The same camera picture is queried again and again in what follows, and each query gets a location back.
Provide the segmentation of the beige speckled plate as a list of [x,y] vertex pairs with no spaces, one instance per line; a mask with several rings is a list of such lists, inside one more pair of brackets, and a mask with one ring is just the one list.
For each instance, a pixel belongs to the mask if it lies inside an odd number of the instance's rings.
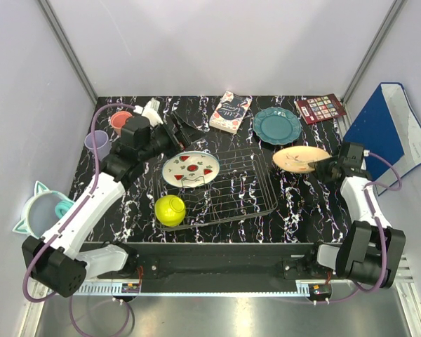
[[282,170],[291,173],[310,173],[314,167],[310,163],[330,158],[330,154],[318,147],[292,146],[273,154],[273,162]]

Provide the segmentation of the white plate with strawberries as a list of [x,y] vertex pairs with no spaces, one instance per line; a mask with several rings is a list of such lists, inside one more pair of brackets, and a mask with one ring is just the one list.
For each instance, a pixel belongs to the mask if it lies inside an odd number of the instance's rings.
[[206,152],[182,152],[169,159],[162,168],[162,177],[179,188],[195,188],[213,181],[220,172],[220,162]]

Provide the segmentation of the teal scalloped plate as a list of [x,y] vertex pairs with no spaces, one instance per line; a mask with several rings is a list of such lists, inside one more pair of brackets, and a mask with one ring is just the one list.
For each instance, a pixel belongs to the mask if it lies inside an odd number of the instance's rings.
[[254,116],[253,131],[259,139],[266,143],[287,145],[300,137],[302,125],[290,110],[269,107]]

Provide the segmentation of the grey wire dish rack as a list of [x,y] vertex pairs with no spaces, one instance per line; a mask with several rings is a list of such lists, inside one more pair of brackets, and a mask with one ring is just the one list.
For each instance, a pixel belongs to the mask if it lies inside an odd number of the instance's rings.
[[246,220],[271,213],[278,205],[262,150],[256,147],[218,152],[214,155],[197,151],[183,152],[171,159],[181,169],[196,157],[192,168],[203,164],[194,180],[174,174],[166,162],[154,169],[154,198],[175,195],[185,203],[185,219],[176,226],[156,227],[170,232]]

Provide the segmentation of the yellow-green bowl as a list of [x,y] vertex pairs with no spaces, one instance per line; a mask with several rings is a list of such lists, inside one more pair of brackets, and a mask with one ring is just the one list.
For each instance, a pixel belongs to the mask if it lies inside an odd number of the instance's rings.
[[159,198],[154,205],[154,210],[157,220],[167,227],[178,226],[186,215],[185,203],[175,195]]

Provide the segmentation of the lilac cup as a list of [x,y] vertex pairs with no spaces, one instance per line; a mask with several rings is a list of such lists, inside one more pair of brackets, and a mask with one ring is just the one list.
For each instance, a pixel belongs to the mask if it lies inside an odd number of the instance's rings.
[[102,161],[110,152],[112,146],[109,141],[109,136],[105,131],[97,130],[94,133],[89,133],[84,140],[85,147],[93,153],[93,141],[95,141],[98,160]]

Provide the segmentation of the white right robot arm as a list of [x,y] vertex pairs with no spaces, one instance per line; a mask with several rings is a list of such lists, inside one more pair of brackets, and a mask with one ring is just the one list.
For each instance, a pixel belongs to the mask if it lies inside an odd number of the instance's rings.
[[[371,180],[369,172],[362,168],[364,157],[376,158],[387,165],[398,185],[392,187]],[[317,279],[329,269],[334,270],[339,278],[353,281],[364,292],[389,288],[394,283],[406,236],[385,218],[373,187],[399,191],[402,188],[399,173],[379,155],[352,142],[343,142],[337,156],[314,161],[310,166],[321,182],[340,186],[352,224],[339,247],[315,246],[314,255],[304,262],[305,272]]]

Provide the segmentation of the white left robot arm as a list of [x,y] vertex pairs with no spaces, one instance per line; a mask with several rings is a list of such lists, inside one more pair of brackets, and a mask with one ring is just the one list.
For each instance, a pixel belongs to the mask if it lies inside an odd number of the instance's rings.
[[22,290],[27,300],[36,301],[28,292],[29,279],[69,298],[87,279],[108,272],[129,278],[138,272],[138,252],[126,244],[110,242],[90,251],[81,247],[107,210],[142,175],[146,162],[160,154],[174,157],[205,136],[176,113],[171,120],[169,126],[158,114],[129,117],[110,153],[96,161],[94,179],[69,211],[40,238],[26,238]]

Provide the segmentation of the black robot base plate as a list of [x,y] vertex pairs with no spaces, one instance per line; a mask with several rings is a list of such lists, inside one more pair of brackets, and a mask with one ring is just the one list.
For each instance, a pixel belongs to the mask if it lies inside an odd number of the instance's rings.
[[100,268],[101,279],[142,277],[145,293],[267,293],[290,291],[299,279],[327,279],[334,267],[316,261],[314,244],[153,244],[87,243],[76,258],[59,253],[51,261],[52,289],[71,296],[85,280],[92,263],[86,253],[117,248],[127,257],[123,266]]

